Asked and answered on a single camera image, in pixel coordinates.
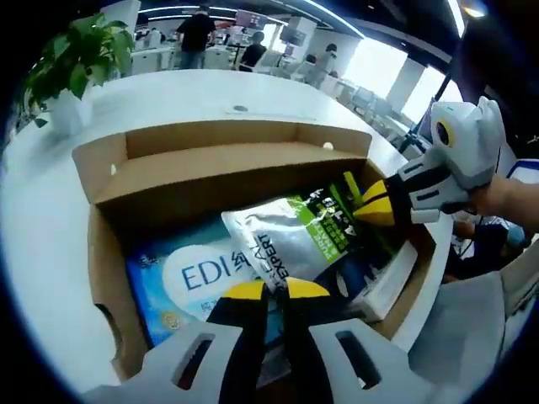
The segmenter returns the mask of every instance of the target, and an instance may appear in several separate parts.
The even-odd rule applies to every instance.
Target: cardboard box
[[[322,145],[331,142],[334,150]],[[366,159],[371,137],[355,130],[274,121],[203,121],[120,133],[73,152],[91,204],[88,271],[94,304],[116,342],[122,380],[140,369],[149,344],[125,269],[124,251],[209,213],[237,209],[351,171],[363,187],[381,174]],[[414,303],[434,242],[423,226],[407,232],[418,251],[403,293],[373,327],[391,338]]]

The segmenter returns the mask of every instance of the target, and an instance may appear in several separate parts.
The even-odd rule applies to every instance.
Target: desk
[[[392,127],[395,130],[403,132],[404,135],[406,135],[410,131],[410,128],[408,128],[405,124],[399,122],[398,120],[395,120],[394,118],[386,116],[384,120],[386,121],[388,126]]]
[[[90,295],[89,205],[72,160],[74,147],[125,130],[174,122],[281,120],[337,125],[371,134],[369,158],[387,176],[407,162],[343,105],[311,86],[278,77],[166,71],[107,82],[93,88],[91,96],[93,123],[80,136],[58,140],[50,125],[37,129],[30,124],[13,140],[5,153],[8,172],[0,205],[7,275],[16,301],[35,342],[75,391],[118,384],[118,379],[110,364],[114,339]],[[245,106],[248,112],[237,112],[235,105]],[[452,220],[442,215],[427,228],[436,242],[430,271],[393,339],[407,352],[438,293]]]
[[[157,65],[155,66],[155,69],[158,70],[168,70],[171,68],[171,55],[174,53],[175,46],[167,45],[167,46],[161,46],[158,48],[152,48],[152,49],[145,49],[145,50],[137,50],[131,53],[131,57],[133,58],[134,64],[136,58],[146,58],[151,55],[157,54]],[[142,69],[145,70],[146,68],[152,68],[151,66],[144,66]],[[134,75],[140,74],[146,71],[140,71],[140,72],[133,72]]]

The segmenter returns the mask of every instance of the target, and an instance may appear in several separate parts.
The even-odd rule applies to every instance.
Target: box flap
[[[111,170],[118,170],[127,161],[125,134],[119,133],[86,143],[76,148],[72,156],[86,198],[92,204],[109,183]]]
[[[98,139],[78,147],[73,152],[73,160],[77,165],[88,201],[95,203],[98,195],[101,201],[113,197],[112,194],[107,196],[107,193],[103,193],[103,191],[105,188],[110,188],[108,185],[114,172],[119,171],[120,167],[124,165],[123,163],[130,160],[208,146],[245,143],[279,144],[283,142],[301,142],[314,146],[323,146],[329,142],[337,152],[348,152],[357,157],[366,157],[371,144],[371,136],[358,130],[294,122],[267,120],[199,121],[153,126]],[[181,162],[175,161],[172,157],[164,158],[168,158],[168,162],[174,161],[173,166],[177,167],[177,170],[180,170],[179,166],[183,166]],[[277,153],[267,159],[265,165],[255,164],[250,167],[246,164],[245,169],[270,167],[268,161],[270,159],[275,160],[275,163],[272,164],[275,167],[285,165],[291,160],[289,156],[284,155],[281,161],[281,155]],[[312,162],[317,161],[317,159],[305,161]],[[145,164],[137,162],[135,166]],[[140,168],[129,167],[129,170],[132,173]],[[171,181],[169,175],[165,174],[163,177],[168,177],[168,181]]]
[[[124,162],[94,201],[99,204],[144,189],[223,174],[340,159],[360,157],[304,143],[251,143],[169,151]]]
[[[358,130],[272,120],[208,120],[153,126],[127,133],[130,159],[164,152],[234,143],[300,141],[366,157],[371,136]]]

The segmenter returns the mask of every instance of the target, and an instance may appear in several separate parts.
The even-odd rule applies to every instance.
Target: person
[[[472,207],[483,216],[503,218],[500,224],[473,225],[455,222],[453,233],[475,242],[470,258],[457,256],[450,250],[446,280],[469,279],[490,271],[501,270],[531,245],[539,232],[539,184],[526,184],[517,179],[494,176],[488,187],[472,194]]]
[[[195,15],[189,17],[176,30],[183,34],[180,69],[201,69],[204,67],[205,46],[208,35],[215,42],[216,25],[208,16],[209,8],[200,6]]]
[[[261,45],[260,43],[264,40],[264,32],[257,31],[253,34],[251,37],[251,41],[253,42],[252,45],[250,45],[246,50],[245,53],[243,53],[242,56],[242,65],[254,67],[256,63],[260,60],[262,55],[266,52],[266,47]],[[239,70],[241,72],[252,72],[253,69],[246,66],[240,66]]]
[[[499,271],[524,252],[531,245],[534,233],[522,227],[503,221],[486,225],[456,221],[453,234],[463,240],[474,242],[473,255],[462,258],[450,248],[446,265],[445,279],[464,280],[474,278],[487,272]]]
[[[472,205],[480,215],[498,216],[539,232],[539,184],[494,176],[488,187],[472,194]]]
[[[305,82],[316,89],[320,89],[324,78],[334,70],[336,59],[337,46],[336,44],[329,44],[325,53],[317,57],[317,62],[314,68],[307,74]]]

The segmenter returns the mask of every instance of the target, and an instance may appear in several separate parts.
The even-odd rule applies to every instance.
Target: robotic hand
[[[464,209],[470,192],[490,184],[505,141],[495,101],[435,103],[431,131],[431,149],[367,190],[354,213],[358,220],[375,226],[435,222],[441,211]]]

